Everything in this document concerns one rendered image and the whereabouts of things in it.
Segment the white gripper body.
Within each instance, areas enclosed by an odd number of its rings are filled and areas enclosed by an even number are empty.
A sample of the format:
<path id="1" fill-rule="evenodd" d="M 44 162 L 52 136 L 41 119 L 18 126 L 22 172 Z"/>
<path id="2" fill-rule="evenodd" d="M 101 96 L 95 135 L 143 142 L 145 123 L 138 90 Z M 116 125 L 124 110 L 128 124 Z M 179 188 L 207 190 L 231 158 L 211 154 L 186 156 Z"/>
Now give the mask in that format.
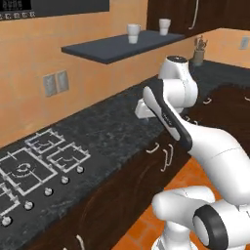
<path id="1" fill-rule="evenodd" d="M 146 118 L 152 118 L 155 117 L 155 114 L 146 106 L 143 99 L 139 99 L 135 114 L 139 119 L 146 119 Z"/>

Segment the dark wood wall cupboard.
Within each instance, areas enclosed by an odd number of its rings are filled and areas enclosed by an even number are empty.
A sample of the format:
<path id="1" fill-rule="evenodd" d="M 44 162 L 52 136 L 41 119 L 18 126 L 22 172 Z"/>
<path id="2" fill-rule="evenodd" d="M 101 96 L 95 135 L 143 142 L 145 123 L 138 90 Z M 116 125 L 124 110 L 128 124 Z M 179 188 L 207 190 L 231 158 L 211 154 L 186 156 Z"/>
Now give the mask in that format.
<path id="1" fill-rule="evenodd" d="M 196 0 L 148 0 L 146 28 L 159 30 L 159 20 L 169 19 L 170 33 L 191 37 L 217 28 L 250 30 L 250 0 L 199 0 L 196 24 L 192 24 Z"/>

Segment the dark wood base cupboards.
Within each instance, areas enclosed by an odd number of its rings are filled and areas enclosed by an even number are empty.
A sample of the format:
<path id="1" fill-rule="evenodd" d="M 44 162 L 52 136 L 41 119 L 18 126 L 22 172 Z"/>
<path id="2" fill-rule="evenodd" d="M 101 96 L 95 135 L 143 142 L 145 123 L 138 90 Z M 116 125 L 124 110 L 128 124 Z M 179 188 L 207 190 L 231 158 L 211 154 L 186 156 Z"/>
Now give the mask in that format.
<path id="1" fill-rule="evenodd" d="M 189 161 L 189 155 L 155 118 L 143 121 L 134 114 L 144 84 L 83 109 L 52 128 L 87 148 L 91 158 L 81 181 L 50 209 L 57 218 L 24 250 L 111 250 L 149 205 Z M 146 153 L 146 149 L 159 149 Z M 173 160 L 164 165 L 166 149 Z"/>

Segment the grey double wall socket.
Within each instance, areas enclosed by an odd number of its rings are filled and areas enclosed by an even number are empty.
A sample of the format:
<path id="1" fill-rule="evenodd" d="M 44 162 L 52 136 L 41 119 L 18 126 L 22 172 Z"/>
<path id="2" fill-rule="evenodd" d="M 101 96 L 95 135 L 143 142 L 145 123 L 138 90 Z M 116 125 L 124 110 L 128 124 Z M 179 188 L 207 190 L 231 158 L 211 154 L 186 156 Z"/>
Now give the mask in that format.
<path id="1" fill-rule="evenodd" d="M 52 97 L 53 95 L 69 90 L 69 82 L 67 72 L 65 70 L 43 77 L 43 86 L 45 95 Z"/>

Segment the grey utensil pot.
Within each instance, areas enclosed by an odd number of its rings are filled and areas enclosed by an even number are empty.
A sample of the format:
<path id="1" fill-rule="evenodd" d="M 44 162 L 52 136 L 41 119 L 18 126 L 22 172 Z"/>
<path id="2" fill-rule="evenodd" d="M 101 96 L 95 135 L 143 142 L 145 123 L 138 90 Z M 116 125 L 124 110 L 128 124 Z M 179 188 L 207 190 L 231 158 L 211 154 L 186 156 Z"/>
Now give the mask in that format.
<path id="1" fill-rule="evenodd" d="M 204 50 L 195 50 L 193 52 L 193 57 L 191 59 L 191 62 L 196 66 L 202 65 L 204 60 L 204 54 L 205 54 Z"/>

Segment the white mug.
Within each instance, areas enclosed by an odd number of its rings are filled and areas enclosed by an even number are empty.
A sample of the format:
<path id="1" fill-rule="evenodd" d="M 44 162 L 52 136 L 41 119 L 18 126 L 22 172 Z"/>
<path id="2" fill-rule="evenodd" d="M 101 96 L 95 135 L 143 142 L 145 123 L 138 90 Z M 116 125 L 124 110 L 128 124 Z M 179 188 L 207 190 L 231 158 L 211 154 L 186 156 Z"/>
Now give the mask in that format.
<path id="1" fill-rule="evenodd" d="M 167 35 L 171 21 L 169 19 L 160 19 L 159 20 L 159 32 L 161 35 Z"/>
<path id="2" fill-rule="evenodd" d="M 135 23 L 127 24 L 128 40 L 130 44 L 136 44 L 138 42 L 141 26 Z"/>

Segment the black microwave oven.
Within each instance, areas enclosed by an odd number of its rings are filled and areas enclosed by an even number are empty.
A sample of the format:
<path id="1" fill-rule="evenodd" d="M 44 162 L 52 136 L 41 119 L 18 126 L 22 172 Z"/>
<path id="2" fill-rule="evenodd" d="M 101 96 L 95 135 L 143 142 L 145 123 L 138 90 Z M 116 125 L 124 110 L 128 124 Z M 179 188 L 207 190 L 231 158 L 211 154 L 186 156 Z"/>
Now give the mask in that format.
<path id="1" fill-rule="evenodd" d="M 0 21 L 109 11 L 109 0 L 0 0 Z"/>

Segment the grey single wall socket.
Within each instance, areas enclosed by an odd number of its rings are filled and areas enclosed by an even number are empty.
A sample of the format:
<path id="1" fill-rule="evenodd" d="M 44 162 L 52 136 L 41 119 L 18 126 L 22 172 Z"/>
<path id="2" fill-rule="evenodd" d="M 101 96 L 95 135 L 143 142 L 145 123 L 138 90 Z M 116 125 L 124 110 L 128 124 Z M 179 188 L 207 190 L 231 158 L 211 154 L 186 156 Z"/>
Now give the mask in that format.
<path id="1" fill-rule="evenodd" d="M 248 48 L 248 43 L 249 43 L 250 38 L 248 36 L 244 36 L 241 39 L 239 49 L 240 50 L 246 50 Z"/>

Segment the dark grey wall shelf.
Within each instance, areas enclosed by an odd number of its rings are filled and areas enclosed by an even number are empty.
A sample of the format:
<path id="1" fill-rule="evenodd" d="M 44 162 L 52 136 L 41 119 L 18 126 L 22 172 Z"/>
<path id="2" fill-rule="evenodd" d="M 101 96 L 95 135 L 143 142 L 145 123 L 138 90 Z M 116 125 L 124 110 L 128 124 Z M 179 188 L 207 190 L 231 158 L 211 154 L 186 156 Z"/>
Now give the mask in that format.
<path id="1" fill-rule="evenodd" d="M 115 63 L 141 53 L 169 45 L 185 38 L 183 34 L 168 33 L 162 36 L 158 31 L 144 30 L 136 44 L 130 44 L 128 35 L 118 35 L 62 47 L 62 52 L 97 63 Z"/>

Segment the black hob with white grates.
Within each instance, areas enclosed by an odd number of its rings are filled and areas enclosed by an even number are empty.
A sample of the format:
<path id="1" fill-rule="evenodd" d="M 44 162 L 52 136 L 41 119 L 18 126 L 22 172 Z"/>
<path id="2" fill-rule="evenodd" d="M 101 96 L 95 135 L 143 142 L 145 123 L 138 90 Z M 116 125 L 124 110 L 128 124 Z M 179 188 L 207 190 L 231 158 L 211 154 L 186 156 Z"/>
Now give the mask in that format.
<path id="1" fill-rule="evenodd" d="M 26 139 L 21 147 L 2 154 L 0 227 L 6 216 L 12 218 L 12 223 L 20 222 L 63 198 L 81 181 L 90 158 L 88 150 L 51 128 Z M 78 174 L 77 166 L 83 167 L 84 172 Z M 62 176 L 69 177 L 68 184 L 61 183 Z M 53 194 L 46 196 L 45 188 L 51 188 Z M 26 201 L 34 204 L 31 210 L 24 209 Z"/>

